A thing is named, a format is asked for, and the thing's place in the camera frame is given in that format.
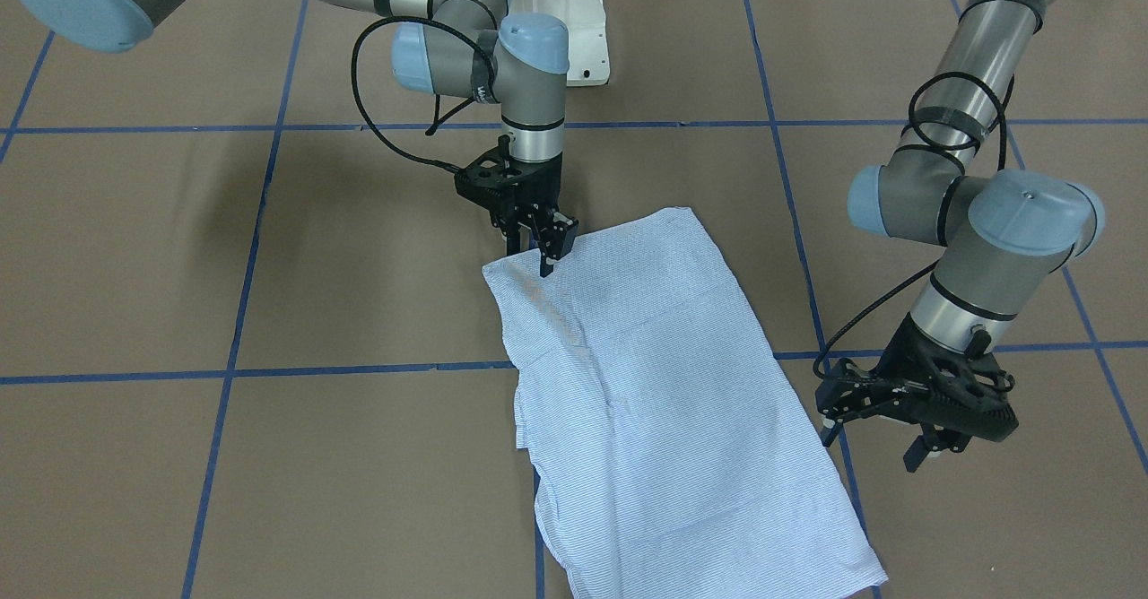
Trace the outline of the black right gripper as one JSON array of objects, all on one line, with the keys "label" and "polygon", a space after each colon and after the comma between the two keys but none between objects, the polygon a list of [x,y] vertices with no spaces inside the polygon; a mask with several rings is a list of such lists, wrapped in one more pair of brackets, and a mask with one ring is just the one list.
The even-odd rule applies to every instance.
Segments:
[{"label": "black right gripper", "polygon": [[571,254],[577,238],[577,219],[559,211],[563,155],[548,161],[515,160],[511,138],[463,168],[453,177],[455,190],[491,216],[501,231],[506,256],[528,250],[522,231],[528,231],[540,250],[540,277],[554,272],[557,260]]}]

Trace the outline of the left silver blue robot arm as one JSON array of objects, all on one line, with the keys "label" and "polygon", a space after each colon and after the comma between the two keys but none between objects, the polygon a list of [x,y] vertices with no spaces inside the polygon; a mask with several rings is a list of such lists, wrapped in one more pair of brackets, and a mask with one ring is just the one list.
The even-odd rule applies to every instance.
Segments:
[{"label": "left silver blue robot arm", "polygon": [[1094,190],[1007,160],[1015,76],[1057,1],[955,3],[951,42],[908,100],[890,158],[850,182],[854,227],[943,255],[893,288],[922,285],[876,366],[828,365],[838,336],[817,353],[824,445],[850,421],[909,423],[920,428],[903,456],[913,473],[928,457],[1018,428],[1015,378],[994,351],[1046,277],[1083,258],[1106,228]]}]

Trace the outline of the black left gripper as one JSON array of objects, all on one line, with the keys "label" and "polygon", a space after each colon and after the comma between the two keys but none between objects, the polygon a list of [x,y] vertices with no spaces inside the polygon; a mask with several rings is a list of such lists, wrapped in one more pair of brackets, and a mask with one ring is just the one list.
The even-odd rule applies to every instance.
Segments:
[{"label": "black left gripper", "polygon": [[920,426],[902,457],[915,473],[930,457],[963,452],[974,438],[1008,438],[1021,426],[1009,403],[1015,378],[988,350],[992,339],[986,326],[974,325],[970,344],[955,352],[906,317],[872,368],[841,358],[825,369],[819,357],[822,448],[832,448],[852,421],[881,417]]}]

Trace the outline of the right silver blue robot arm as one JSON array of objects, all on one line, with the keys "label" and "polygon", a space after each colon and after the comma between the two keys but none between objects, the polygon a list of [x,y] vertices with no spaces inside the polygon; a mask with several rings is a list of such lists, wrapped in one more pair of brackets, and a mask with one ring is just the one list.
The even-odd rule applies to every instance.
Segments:
[{"label": "right silver blue robot arm", "polygon": [[[90,50],[124,53],[152,38],[188,0],[18,0],[55,34]],[[388,138],[360,96],[360,50],[379,30],[393,30],[390,67],[403,88],[458,98],[461,109],[497,106],[501,134],[466,166],[388,149],[453,178],[457,194],[482,207],[506,252],[522,251],[528,234],[549,277],[569,255],[577,219],[563,213],[563,134],[571,68],[569,28],[546,13],[513,11],[513,0],[312,0],[373,15],[352,42],[349,73],[360,118],[381,142]]]}]

